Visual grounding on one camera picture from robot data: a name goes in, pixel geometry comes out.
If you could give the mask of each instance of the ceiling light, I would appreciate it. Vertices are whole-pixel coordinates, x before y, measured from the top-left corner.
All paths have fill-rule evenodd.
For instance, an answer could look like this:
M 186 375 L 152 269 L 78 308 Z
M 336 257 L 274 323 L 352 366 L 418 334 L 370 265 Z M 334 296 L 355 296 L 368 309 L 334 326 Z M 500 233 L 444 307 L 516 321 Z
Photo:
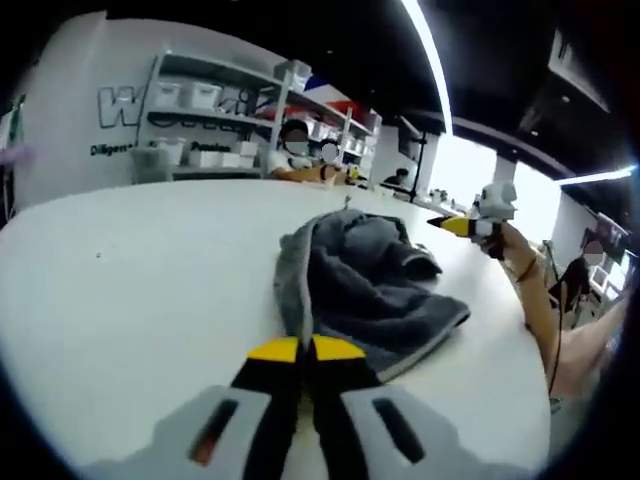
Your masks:
M 585 175 L 583 177 L 564 178 L 556 180 L 556 185 L 575 185 L 577 183 L 601 182 L 603 180 L 617 180 L 619 178 L 630 177 L 631 172 L 636 169 L 637 165 L 615 170 L 613 172 L 596 173 L 594 175 Z
M 447 84 L 444 80 L 444 72 L 442 70 L 442 64 L 440 63 L 440 57 L 438 56 L 438 50 L 436 44 L 433 41 L 433 35 L 429 30 L 427 20 L 424 18 L 424 14 L 418 5 L 418 0 L 400 0 L 405 10 L 411 18 L 413 27 L 420 36 L 422 42 L 422 48 L 424 48 L 427 54 L 427 60 L 431 67 L 431 73 L 436 81 L 436 88 L 438 89 L 438 97 L 440 97 L 440 108 L 442 109 L 442 117 L 444 120 L 445 132 L 453 135 L 453 121 L 451 119 L 451 106 L 449 105 L 449 94 L 447 93 Z

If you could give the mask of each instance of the white box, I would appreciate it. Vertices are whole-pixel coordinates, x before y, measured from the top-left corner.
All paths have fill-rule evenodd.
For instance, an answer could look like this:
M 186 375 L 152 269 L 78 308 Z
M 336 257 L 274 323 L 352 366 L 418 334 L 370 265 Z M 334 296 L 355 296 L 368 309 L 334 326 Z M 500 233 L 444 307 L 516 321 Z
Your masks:
M 180 165 L 182 152 L 184 151 L 184 138 L 157 138 L 152 145 L 167 152 L 169 165 Z
M 158 82 L 155 99 L 156 107 L 177 107 L 181 90 L 182 85 L 178 83 Z
M 213 110 L 220 103 L 221 96 L 222 87 L 211 85 L 210 83 L 194 82 L 189 85 L 185 106 L 187 108 Z
M 356 142 L 357 142 L 357 140 L 353 136 L 348 135 L 347 136 L 347 143 L 346 143 L 344 148 L 346 150 L 349 150 L 350 152 L 354 152 L 355 149 L 356 149 Z
M 330 132 L 331 127 L 329 125 L 327 125 L 326 123 L 317 122 L 310 136 L 316 140 L 322 141 L 329 136 Z
M 222 164 L 222 154 L 220 152 L 200 152 L 193 151 L 189 154 L 189 165 L 192 167 L 213 168 Z
M 329 133 L 327 133 L 327 138 L 330 139 L 330 140 L 335 140 L 336 142 L 339 143 L 339 141 L 340 141 L 340 130 L 338 130 L 337 128 L 329 127 Z
M 255 163 L 255 157 L 240 157 L 238 162 L 239 168 L 253 168 L 253 164 Z
M 233 146 L 233 153 L 241 157 L 255 157 L 258 154 L 258 144 L 256 142 L 238 142 Z
M 364 154 L 364 142 L 362 140 L 356 140 L 354 151 L 360 155 Z
M 223 167 L 240 167 L 240 155 L 237 153 L 224 152 L 222 154 L 222 166 Z
M 284 80 L 287 72 L 291 72 L 291 90 L 304 92 L 307 81 L 311 78 L 311 67 L 300 60 L 287 60 L 279 63 L 273 69 L 273 76 Z

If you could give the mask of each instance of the black ceiling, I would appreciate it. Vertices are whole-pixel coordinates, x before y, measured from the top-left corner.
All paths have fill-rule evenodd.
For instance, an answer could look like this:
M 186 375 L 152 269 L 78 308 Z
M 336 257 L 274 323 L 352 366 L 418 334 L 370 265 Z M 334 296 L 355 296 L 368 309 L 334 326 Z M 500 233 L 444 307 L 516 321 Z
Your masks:
M 442 61 L 454 116 L 525 141 L 577 174 L 628 164 L 623 124 L 548 70 L 558 22 L 554 11 L 543 7 L 546 2 L 420 3 Z M 440 111 L 426 56 L 400 0 L 221 0 L 197 8 L 169 3 L 164 10 L 158 5 L 138 7 L 127 2 L 108 6 L 108 12 L 110 18 L 154 18 L 211 28 L 283 57 L 298 58 L 346 95 L 383 115 L 416 108 Z M 40 38 L 26 39 L 15 54 L 28 57 L 37 52 L 62 19 L 102 8 L 103 2 L 91 1 L 58 6 L 41 16 L 42 25 L 33 25 L 31 31 L 40 32 Z M 570 102 L 560 101 L 563 96 Z M 518 128 L 532 110 L 537 137 Z M 510 146 L 495 139 L 468 129 L 455 132 L 499 148 L 511 160 L 532 163 L 556 178 L 565 176 L 535 156 L 510 155 Z M 628 195 L 613 185 L 568 191 L 615 218 L 628 210 Z

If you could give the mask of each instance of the bracelet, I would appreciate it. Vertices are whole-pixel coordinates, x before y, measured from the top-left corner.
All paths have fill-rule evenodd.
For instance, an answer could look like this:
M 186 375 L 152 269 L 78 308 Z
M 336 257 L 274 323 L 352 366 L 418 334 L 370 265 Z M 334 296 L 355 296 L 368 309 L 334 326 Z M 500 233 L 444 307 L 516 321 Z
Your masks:
M 535 271 L 535 266 L 538 264 L 538 259 L 534 256 L 531 259 L 531 263 L 529 263 L 529 266 L 527 267 L 527 269 L 524 271 L 524 273 L 522 275 L 520 275 L 518 277 L 518 279 L 516 280 L 516 283 L 521 283 L 523 280 L 526 280 L 527 277 L 530 276 L 530 273 L 532 271 Z

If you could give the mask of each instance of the wrist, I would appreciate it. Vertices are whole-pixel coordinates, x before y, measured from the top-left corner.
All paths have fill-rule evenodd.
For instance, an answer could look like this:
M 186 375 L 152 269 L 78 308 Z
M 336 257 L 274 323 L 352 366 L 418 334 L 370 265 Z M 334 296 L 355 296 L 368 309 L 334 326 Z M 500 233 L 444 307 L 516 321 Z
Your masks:
M 522 283 L 529 278 L 540 276 L 538 259 L 535 255 L 529 257 L 526 262 L 519 262 L 516 270 L 516 283 Z
M 513 270 L 518 277 L 531 266 L 532 262 L 535 264 L 538 263 L 535 261 L 538 257 L 533 252 L 518 252 L 514 257 L 515 258 L 511 259 L 511 265 L 513 265 Z

